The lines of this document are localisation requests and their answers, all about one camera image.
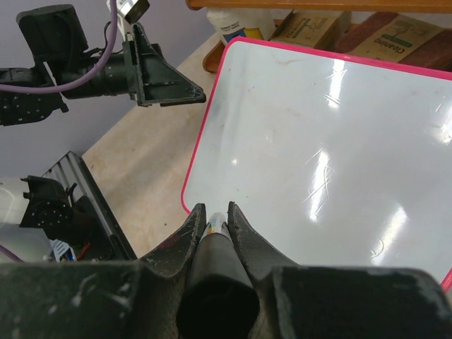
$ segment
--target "table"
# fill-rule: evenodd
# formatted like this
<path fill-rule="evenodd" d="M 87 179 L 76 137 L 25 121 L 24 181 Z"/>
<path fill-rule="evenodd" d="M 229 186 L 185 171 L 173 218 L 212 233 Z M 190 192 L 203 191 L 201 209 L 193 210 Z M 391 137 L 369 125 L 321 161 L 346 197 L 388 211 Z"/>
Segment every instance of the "table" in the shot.
<path fill-rule="evenodd" d="M 210 95 L 215 75 L 202 59 L 212 36 L 178 68 Z M 142 256 L 182 226 L 180 194 L 206 104 L 135 107 L 83 159 L 136 255 Z"/>

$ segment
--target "cardboard box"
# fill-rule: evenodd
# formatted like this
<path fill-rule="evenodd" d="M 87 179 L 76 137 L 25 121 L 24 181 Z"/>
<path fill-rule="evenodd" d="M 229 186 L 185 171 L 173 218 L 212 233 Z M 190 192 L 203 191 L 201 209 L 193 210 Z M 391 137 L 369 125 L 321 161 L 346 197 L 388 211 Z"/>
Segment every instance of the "cardboard box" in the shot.
<path fill-rule="evenodd" d="M 332 51 L 351 17 L 344 11 L 292 11 L 270 40 Z"/>
<path fill-rule="evenodd" d="M 348 54 L 399 62 L 444 29 L 407 16 L 396 16 Z"/>
<path fill-rule="evenodd" d="M 344 38 L 342 38 L 337 44 L 336 44 L 336 51 L 339 53 L 346 53 L 346 54 L 354 54 L 361 57 L 369 57 L 373 59 L 383 59 L 386 61 L 394 60 L 394 58 L 387 59 L 387 56 L 390 56 L 391 54 L 394 55 L 396 53 L 393 53 L 392 51 L 395 51 L 398 47 L 405 49 L 405 51 L 402 51 L 401 49 L 398 50 L 398 52 L 403 52 L 403 59 L 399 62 L 401 64 L 406 64 L 410 66 L 418 66 L 418 67 L 425 67 L 428 69 L 441 69 L 441 70 L 452 70 L 452 30 L 442 30 L 440 33 L 436 34 L 434 33 L 433 37 L 430 38 L 428 41 L 423 42 L 418 48 L 413 49 L 412 46 L 414 46 L 413 41 L 410 41 L 411 38 L 405 37 L 405 33 L 403 32 L 405 28 L 410 28 L 409 31 L 411 33 L 416 33 L 420 36 L 426 36 L 427 34 L 424 33 L 424 31 L 419 31 L 419 26 L 407 26 L 404 23 L 397 23 L 395 26 L 393 23 L 395 23 L 397 20 L 399 20 L 399 14 L 398 13 L 387 13 L 387 12 L 376 12 L 372 16 L 370 16 L 367 20 L 365 20 L 362 24 L 358 25 L 355 29 L 348 32 Z M 378 37 L 375 37 L 374 39 L 370 39 L 370 37 L 380 31 L 382 28 L 391 25 L 392 28 L 390 29 L 391 32 L 383 32 Z M 386 53 L 375 53 L 374 48 L 366 49 L 364 50 L 364 53 L 360 52 L 357 48 L 364 44 L 366 40 L 369 40 L 371 42 L 374 42 L 375 40 L 378 40 L 380 38 L 380 41 L 385 41 L 387 43 L 384 44 L 384 46 L 379 47 L 377 43 L 375 44 L 375 48 L 380 49 L 389 49 Z M 408 40 L 409 44 L 412 46 L 408 46 L 408 49 L 410 50 L 410 53 L 407 54 L 407 47 L 403 46 L 406 45 L 406 41 Z"/>

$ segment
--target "white robot part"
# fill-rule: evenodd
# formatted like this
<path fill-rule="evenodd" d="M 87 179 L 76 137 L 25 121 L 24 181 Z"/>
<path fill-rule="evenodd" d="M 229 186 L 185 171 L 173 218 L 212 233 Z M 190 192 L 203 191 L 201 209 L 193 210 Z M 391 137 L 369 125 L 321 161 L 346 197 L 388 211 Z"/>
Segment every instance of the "white robot part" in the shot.
<path fill-rule="evenodd" d="M 118 29 L 121 32 L 122 40 L 126 41 L 128 33 L 132 32 L 131 23 L 135 23 L 148 10 L 148 0 L 117 0 L 118 8 Z M 107 7 L 110 11 L 110 0 L 107 0 Z"/>
<path fill-rule="evenodd" d="M 76 261 L 76 254 L 66 242 L 60 240 L 51 240 L 52 252 L 57 263 L 63 261 Z"/>
<path fill-rule="evenodd" d="M 44 256 L 51 253 L 51 243 L 39 228 L 20 228 L 7 225 L 0 230 L 0 245 L 28 263 L 43 262 Z M 12 260 L 0 253 L 0 263 Z"/>
<path fill-rule="evenodd" d="M 29 203 L 23 194 L 29 191 L 28 184 L 19 178 L 0 178 L 0 230 L 20 225 Z"/>

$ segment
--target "scuff mark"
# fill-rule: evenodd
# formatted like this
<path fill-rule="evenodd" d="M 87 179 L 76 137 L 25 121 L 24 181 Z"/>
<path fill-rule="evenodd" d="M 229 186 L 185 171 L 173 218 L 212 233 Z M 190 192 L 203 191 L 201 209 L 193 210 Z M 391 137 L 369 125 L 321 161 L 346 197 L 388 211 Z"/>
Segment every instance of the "scuff mark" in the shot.
<path fill-rule="evenodd" d="M 91 285 L 88 290 L 86 291 L 86 294 L 91 293 L 96 288 L 96 285 Z"/>
<path fill-rule="evenodd" d="M 317 152 L 315 152 L 303 165 L 302 167 L 306 166 L 311 160 L 313 160 L 320 152 L 322 151 L 322 149 L 318 150 Z"/>
<path fill-rule="evenodd" d="M 152 260 L 152 259 L 145 258 L 145 260 L 146 260 L 146 262 L 147 262 L 149 265 L 151 265 L 151 266 L 157 265 L 157 263 L 156 263 L 154 260 Z"/>
<path fill-rule="evenodd" d="M 107 298 L 110 298 L 123 308 L 128 309 L 129 311 L 131 310 L 130 300 L 128 298 L 122 297 L 120 295 L 113 295 L 112 293 L 105 291 L 102 291 L 102 294 Z"/>
<path fill-rule="evenodd" d="M 323 170 L 323 180 L 325 181 L 325 193 L 326 193 L 327 199 L 330 198 L 330 192 L 328 192 L 328 182 L 331 181 L 331 179 L 327 175 L 328 172 L 334 173 L 333 169 L 331 169 L 328 165 L 326 165 L 325 169 Z"/>
<path fill-rule="evenodd" d="M 193 232 L 193 230 L 188 230 L 188 231 L 186 231 L 185 233 L 182 233 L 181 234 L 181 238 L 184 236 L 184 235 L 187 235 L 188 233 L 192 233 Z"/>
<path fill-rule="evenodd" d="M 331 180 L 328 180 L 327 182 L 324 182 L 320 187 L 316 188 L 316 190 L 312 193 L 309 193 L 308 197 L 303 200 L 302 204 L 306 203 L 315 193 L 320 191 L 323 187 L 325 187 Z"/>
<path fill-rule="evenodd" d="M 55 313 L 58 309 L 57 305 L 53 305 L 52 307 L 49 308 L 49 311 L 47 312 L 48 315 L 52 315 L 53 313 Z"/>
<path fill-rule="evenodd" d="M 328 95 L 328 94 L 324 94 L 323 96 L 324 96 L 329 102 L 331 102 L 331 103 L 337 105 L 338 107 L 340 106 L 340 102 L 339 102 L 339 99 L 338 99 L 338 98 L 333 97 L 333 96 Z"/>
<path fill-rule="evenodd" d="M 441 109 L 442 106 L 443 106 L 443 103 L 440 103 L 439 106 L 435 109 L 435 113 L 438 113 L 438 111 Z"/>
<path fill-rule="evenodd" d="M 89 275 L 85 279 L 82 280 L 80 283 L 80 287 L 78 288 L 77 294 L 71 299 L 71 304 L 74 307 L 79 307 L 82 303 L 82 294 L 83 290 L 85 288 L 86 283 L 88 283 L 90 280 L 96 277 L 96 273 L 93 273 L 92 275 Z M 94 289 L 91 289 L 91 287 L 88 289 L 87 294 L 92 292 Z"/>
<path fill-rule="evenodd" d="M 20 328 L 14 328 L 13 332 L 11 332 L 11 339 L 19 339 L 20 338 Z"/>
<path fill-rule="evenodd" d="M 342 69 L 340 71 L 334 71 L 334 72 L 332 72 L 331 75 L 327 76 L 325 78 L 325 80 L 328 80 L 328 79 L 331 79 L 331 78 L 335 78 L 335 77 L 343 78 L 346 73 L 347 73 L 347 69 Z"/>
<path fill-rule="evenodd" d="M 289 66 L 290 64 L 293 64 L 295 62 L 301 62 L 304 61 L 303 59 L 294 59 L 294 60 L 287 60 L 287 61 L 282 61 L 282 60 L 278 60 L 275 57 L 273 57 L 276 61 L 277 64 L 280 64 L 282 66 Z"/>
<path fill-rule="evenodd" d="M 119 288 L 119 292 L 127 292 L 130 289 L 130 284 L 126 282 Z"/>

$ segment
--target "whiteboard surface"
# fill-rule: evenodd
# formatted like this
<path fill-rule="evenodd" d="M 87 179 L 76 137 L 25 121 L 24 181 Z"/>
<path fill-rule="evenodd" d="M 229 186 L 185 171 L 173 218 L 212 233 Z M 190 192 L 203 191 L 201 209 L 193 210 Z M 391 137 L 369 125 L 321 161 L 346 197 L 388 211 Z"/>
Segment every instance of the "whiteboard surface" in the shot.
<path fill-rule="evenodd" d="M 184 205 L 226 213 L 235 201 L 302 265 L 421 268 L 441 282 L 452 82 L 300 50 L 230 45 Z"/>

